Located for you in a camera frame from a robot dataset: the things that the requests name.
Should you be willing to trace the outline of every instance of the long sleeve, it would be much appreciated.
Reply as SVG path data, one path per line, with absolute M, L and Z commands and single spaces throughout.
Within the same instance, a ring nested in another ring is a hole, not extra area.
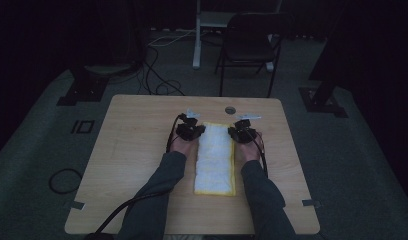
M 256 240 L 296 239 L 283 208 L 285 200 L 276 185 L 264 175 L 258 161 L 248 161 L 241 170 L 250 205 Z
M 172 189 L 183 178 L 185 162 L 186 157 L 182 153 L 164 154 L 160 166 L 135 197 Z M 169 195 L 165 194 L 141 200 L 129 207 L 117 239 L 163 239 L 168 203 Z

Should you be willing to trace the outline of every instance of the table leg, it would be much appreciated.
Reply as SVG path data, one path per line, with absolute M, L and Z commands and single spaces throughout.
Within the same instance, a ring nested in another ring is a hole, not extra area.
M 196 36 L 195 36 L 195 49 L 194 49 L 194 59 L 192 62 L 193 69 L 200 68 L 200 60 L 201 60 L 201 9 L 200 9 L 201 1 L 197 0 L 197 16 L 196 16 Z

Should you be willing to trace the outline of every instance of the round object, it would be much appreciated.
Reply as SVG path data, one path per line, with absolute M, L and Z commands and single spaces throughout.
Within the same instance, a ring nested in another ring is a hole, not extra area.
M 225 112 L 229 115 L 233 115 L 236 113 L 236 109 L 234 107 L 226 107 Z

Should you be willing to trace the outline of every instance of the black cable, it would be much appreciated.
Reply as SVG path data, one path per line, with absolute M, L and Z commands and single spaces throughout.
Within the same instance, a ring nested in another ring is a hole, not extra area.
M 267 178 L 269 178 L 269 173 L 268 173 L 268 171 L 267 171 L 266 155 L 265 155 L 264 151 L 260 148 L 260 146 L 258 145 L 258 143 L 256 142 L 256 140 L 254 139 L 254 137 L 251 135 L 251 133 L 248 132 L 248 129 L 244 128 L 243 130 L 248 134 L 248 136 L 252 139 L 252 141 L 254 142 L 254 144 L 257 146 L 258 151 L 260 152 L 261 162 L 263 163 L 263 171 L 264 171 L 264 174 L 266 175 Z M 262 145 L 263 145 L 263 149 L 264 149 L 263 138 L 261 137 L 261 135 L 260 135 L 258 132 L 256 132 L 256 133 L 260 136 L 260 139 L 261 139 L 261 142 L 262 142 Z
M 138 83 L 139 83 L 139 88 L 138 88 L 138 91 L 136 92 L 136 95 L 138 95 L 139 92 L 141 91 L 142 83 L 143 83 L 144 78 L 145 78 L 145 70 L 144 70 L 143 66 L 141 68 L 141 73 L 142 73 L 142 78 L 139 78 L 139 75 L 136 76 L 136 79 L 138 80 Z
M 172 141 L 172 138 L 173 138 L 173 132 L 175 131 L 176 123 L 177 123 L 177 121 L 179 120 L 180 116 L 181 116 L 181 115 L 178 115 L 178 116 L 176 117 L 175 121 L 173 122 L 172 130 L 170 131 L 170 134 L 169 134 L 169 139 L 167 139 L 166 153 L 170 152 L 170 146 L 172 145 L 173 141 L 176 140 L 176 138 L 175 138 L 175 139 L 173 139 L 173 141 Z
M 76 191 L 77 189 L 79 189 L 79 186 L 77 186 L 76 188 L 73 188 L 73 189 L 71 189 L 71 190 L 67 190 L 67 191 L 60 191 L 60 190 L 57 190 L 57 189 L 54 188 L 54 186 L 53 186 L 53 184 L 52 184 L 52 181 L 54 180 L 54 178 L 55 178 L 58 174 L 60 174 L 60 173 L 62 173 L 62 172 L 66 172 L 66 171 L 74 172 L 77 176 L 79 176 L 80 179 L 82 179 L 82 174 L 80 174 L 80 172 L 78 172 L 77 170 L 75 170 L 75 169 L 73 169 L 73 168 L 64 168 L 64 169 L 61 169 L 60 171 L 58 171 L 58 172 L 52 174 L 52 176 L 48 179 L 49 189 L 51 189 L 51 191 L 53 191 L 54 193 L 57 193 L 57 194 L 68 194 L 68 193 L 72 193 L 72 192 Z
M 185 96 L 185 94 L 180 90 L 180 88 L 181 88 L 181 86 L 182 86 L 182 85 L 180 84 L 180 82 L 175 81 L 175 80 L 164 80 L 164 79 L 153 69 L 153 66 L 154 66 L 155 62 L 156 62 L 157 59 L 158 59 L 158 51 L 157 51 L 157 49 L 155 49 L 155 48 L 153 48 L 153 47 L 148 47 L 148 48 L 150 48 L 151 50 L 153 50 L 153 51 L 156 53 L 156 57 L 154 58 L 154 60 L 152 61 L 151 64 L 148 64 L 146 61 L 144 62 L 145 65 L 147 65 L 147 67 L 148 67 L 148 70 L 147 70 L 147 73 L 146 73 L 146 76 L 145 76 L 145 86 L 146 86 L 146 87 L 144 86 L 144 88 L 148 91 L 148 94 L 149 94 L 149 95 L 162 95 L 162 94 L 159 94 L 158 89 L 160 89 L 163 85 L 168 85 L 168 86 L 172 87 L 172 88 L 175 89 L 175 90 L 172 91 L 172 92 L 169 92 L 169 91 L 168 91 L 168 87 L 165 86 L 166 89 L 167 89 L 166 95 L 169 95 L 169 94 L 174 93 L 174 92 L 178 92 L 178 93 L 180 93 L 181 95 Z M 149 85 L 149 74 L 150 74 L 151 72 L 153 72 L 153 73 L 157 76 L 157 78 L 161 81 L 161 83 L 157 86 L 155 92 L 153 92 L 153 91 L 151 90 L 150 85 Z M 177 83 L 178 86 L 175 86 L 175 85 L 171 84 L 170 82 L 175 82 L 175 83 Z
M 325 235 L 323 235 L 320 231 L 319 231 L 319 233 L 317 233 L 323 240 L 328 240 L 328 238 L 325 236 Z
M 129 206 L 129 205 L 135 205 L 136 202 L 147 199 L 147 198 L 151 198 L 151 197 L 157 197 L 157 196 L 162 196 L 165 194 L 170 193 L 171 191 L 173 191 L 173 188 L 168 190 L 168 191 L 164 191 L 164 192 L 157 192 L 157 193 L 151 193 L 151 194 L 147 194 L 144 196 L 138 196 L 138 197 L 134 197 L 124 203 L 122 203 L 116 210 L 114 210 L 110 216 L 108 216 L 107 219 L 105 219 L 105 221 L 101 224 L 101 226 L 95 231 L 95 233 L 93 234 L 93 236 L 91 237 L 91 239 L 97 238 L 98 235 L 105 229 L 105 227 L 107 227 L 107 225 L 111 222 L 111 220 L 113 220 L 113 218 L 119 214 L 119 212 L 121 210 L 123 210 L 125 207 Z

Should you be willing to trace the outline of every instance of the person's left hand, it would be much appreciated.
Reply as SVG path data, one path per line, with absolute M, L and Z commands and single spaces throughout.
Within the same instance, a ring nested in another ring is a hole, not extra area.
M 170 145 L 170 152 L 177 151 L 183 153 L 186 157 L 191 153 L 192 146 L 197 142 L 197 139 L 192 141 L 185 141 L 179 135 L 173 134 L 172 144 Z

